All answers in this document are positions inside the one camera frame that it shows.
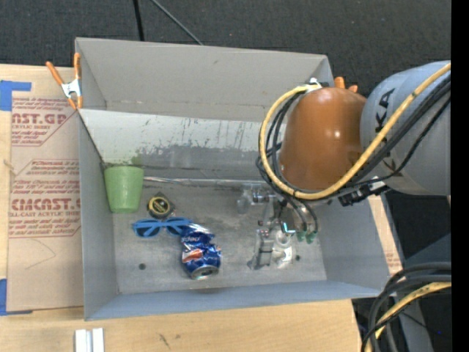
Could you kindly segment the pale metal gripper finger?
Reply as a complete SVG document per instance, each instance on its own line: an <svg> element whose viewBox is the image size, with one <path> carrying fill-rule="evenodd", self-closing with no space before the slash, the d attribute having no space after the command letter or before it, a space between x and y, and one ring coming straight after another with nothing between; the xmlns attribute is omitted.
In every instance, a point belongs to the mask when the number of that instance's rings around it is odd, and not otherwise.
<svg viewBox="0 0 469 352"><path fill-rule="evenodd" d="M247 213L251 206L268 203L275 195L259 184L243 184L241 195L237 199L237 212Z"/></svg>
<svg viewBox="0 0 469 352"><path fill-rule="evenodd" d="M270 264L274 238L269 229L259 229L256 233L254 268L259 269Z"/></svg>

